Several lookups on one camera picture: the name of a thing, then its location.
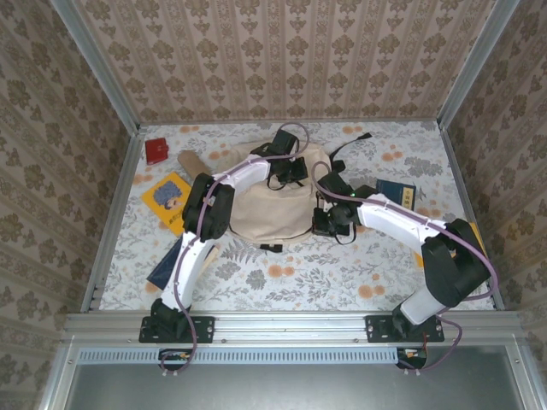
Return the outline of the long aluminium frame rail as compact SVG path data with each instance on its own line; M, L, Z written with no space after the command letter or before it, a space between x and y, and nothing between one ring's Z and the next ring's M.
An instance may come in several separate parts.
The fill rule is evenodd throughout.
M63 343L91 346L136 344L145 311L97 311L68 315ZM213 344L230 346L349 346L368 342L365 317L378 312L210 312ZM462 328L463 345L504 345L524 338L518 314L455 311L443 315L444 345Z

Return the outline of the yellow book grey-haired figure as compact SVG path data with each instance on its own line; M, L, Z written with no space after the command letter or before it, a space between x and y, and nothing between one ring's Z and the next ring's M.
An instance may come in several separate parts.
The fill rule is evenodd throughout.
M182 213L190 191L191 186L177 173L172 172L147 190L141 199L179 237L184 231Z

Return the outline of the aluminium side rail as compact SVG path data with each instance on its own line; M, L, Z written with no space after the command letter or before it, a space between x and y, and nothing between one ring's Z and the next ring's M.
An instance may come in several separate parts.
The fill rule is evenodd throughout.
M100 305L111 261L114 256L115 245L120 233L127 199L132 188L132 180L142 155L146 132L146 126L140 126L137 132L130 138L120 176L115 187L115 193L110 204L108 218L103 229L103 235L81 304L81 313L98 310Z
M459 168L455 151L450 141L449 133L442 126L439 126L438 128L439 128L440 137L442 138L442 141L444 144L446 155L449 160L450 168L455 180L456 188L462 203L462 208L464 210L466 219L468 220L468 222L475 222L478 225L474 211L473 211L472 203L469 199L469 195L466 189L465 181L462 176L462 172ZM492 291L491 299L492 299L494 308L496 310L504 311L505 306L499 291L499 280L490 279L490 282L488 284L488 290Z

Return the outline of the floral patterned tablecloth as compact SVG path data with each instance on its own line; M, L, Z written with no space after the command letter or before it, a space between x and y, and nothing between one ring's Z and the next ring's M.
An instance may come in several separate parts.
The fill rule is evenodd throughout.
M161 292L148 280L175 235L143 202L143 194L191 150L212 170L236 144L270 139L275 123L147 126L144 140L164 138L168 158L150 166L139 155L121 229L99 302L102 310L149 310ZM345 163L353 187L378 179L413 185L415 210L451 221L465 208L451 159L434 121L307 122L291 126L303 141L321 145ZM414 253L385 234L359 227L354 237L310 237L272 253L233 235L197 281L194 307L206 311L390 310L419 289L423 271Z

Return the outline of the aluminium corner post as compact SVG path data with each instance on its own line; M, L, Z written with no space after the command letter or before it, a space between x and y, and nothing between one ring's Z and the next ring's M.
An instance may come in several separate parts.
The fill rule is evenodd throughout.
M51 0L51 3L97 78L123 126L128 134L134 137L138 134L140 120L130 107L120 82L116 79L106 57L99 49L98 42L85 24L82 14L76 7L75 0Z
M447 130L455 118L519 2L520 0L496 0L439 111L437 122L441 131Z

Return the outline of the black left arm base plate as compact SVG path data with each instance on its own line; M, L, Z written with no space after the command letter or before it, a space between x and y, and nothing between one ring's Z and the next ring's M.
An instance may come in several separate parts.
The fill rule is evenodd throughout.
M193 317L197 343L211 343L215 333L215 318ZM140 343L192 343L193 335L185 316L178 319L144 317L138 335Z

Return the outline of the wooden ruler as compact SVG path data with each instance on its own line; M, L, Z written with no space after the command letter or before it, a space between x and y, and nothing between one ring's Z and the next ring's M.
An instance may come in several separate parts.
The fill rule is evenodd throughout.
M209 268L209 266L213 263L213 261L217 258L217 255L219 254L219 246L216 244L214 245L209 252L207 253L202 268L200 270L200 273L203 274L206 272L206 270Z

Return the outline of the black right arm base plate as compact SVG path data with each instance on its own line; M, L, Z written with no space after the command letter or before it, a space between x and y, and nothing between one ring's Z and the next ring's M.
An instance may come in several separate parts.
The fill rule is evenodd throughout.
M420 325L391 314L365 317L366 333L370 343L440 343L444 341L444 330L440 320L430 317Z

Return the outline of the red wallet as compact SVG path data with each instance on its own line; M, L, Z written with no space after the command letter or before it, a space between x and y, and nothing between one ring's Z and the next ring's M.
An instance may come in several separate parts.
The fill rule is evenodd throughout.
M169 147L165 138L147 140L144 147L146 163L148 165L155 165L168 158Z

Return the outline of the grey metal panel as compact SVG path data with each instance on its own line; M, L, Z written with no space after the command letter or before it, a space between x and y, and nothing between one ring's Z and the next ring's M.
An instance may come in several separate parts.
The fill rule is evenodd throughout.
M547 410L528 348L460 347L420 373L372 364L88 364L59 350L39 410Z

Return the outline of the dark blue book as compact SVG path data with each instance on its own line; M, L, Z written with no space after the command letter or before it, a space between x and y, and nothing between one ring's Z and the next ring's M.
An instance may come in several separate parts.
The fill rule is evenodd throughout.
M416 187L414 185L378 179L376 181L376 190L390 201L406 209L415 209Z
M181 244L182 238L180 237L147 277L148 282L160 290L165 289L171 278L175 262L179 256Z

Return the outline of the yellow book brown-haired figure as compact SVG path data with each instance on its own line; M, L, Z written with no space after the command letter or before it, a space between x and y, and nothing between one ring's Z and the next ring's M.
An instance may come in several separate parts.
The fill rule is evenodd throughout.
M486 249L485 249L485 245L484 245L484 242L482 240L482 237L479 233L479 228L477 226L477 224L475 222L470 222L469 225L471 226L472 230L473 230L473 233L474 235L476 236L478 242L479 242L479 245L481 247L481 250L483 251L484 254L486 254ZM415 257L415 261L416 261L416 265L418 267L421 267L423 268L424 267L424 262L423 262L423 259L422 257L418 254L418 253L413 253L414 257Z

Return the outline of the brown oval pencil case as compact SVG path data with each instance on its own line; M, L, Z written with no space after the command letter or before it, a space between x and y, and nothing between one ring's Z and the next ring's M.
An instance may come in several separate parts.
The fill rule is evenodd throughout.
M195 151L180 151L177 161L191 179L195 179L201 173L211 174L209 167L198 157Z

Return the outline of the beige canvas backpack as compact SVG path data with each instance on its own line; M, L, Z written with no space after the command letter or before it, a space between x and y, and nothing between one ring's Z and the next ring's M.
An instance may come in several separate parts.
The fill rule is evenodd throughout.
M264 159L250 152L272 141L232 146L221 170L235 167L246 159L250 160L254 157ZM299 157L304 158L308 170L308 177L301 180L301 184L279 184L275 177L272 177L270 184L267 184L270 159ZM326 174L324 167L313 168L313 166L319 161L324 161L332 170L344 170L343 162L335 164L333 157L334 154L328 154L317 143L300 143L298 152L294 154L266 157L266 163L269 165L266 178L249 188L236 189L229 222L230 232L249 243L258 244L273 251L277 251L284 245L307 239L313 231L313 211L317 195L311 176L320 178Z

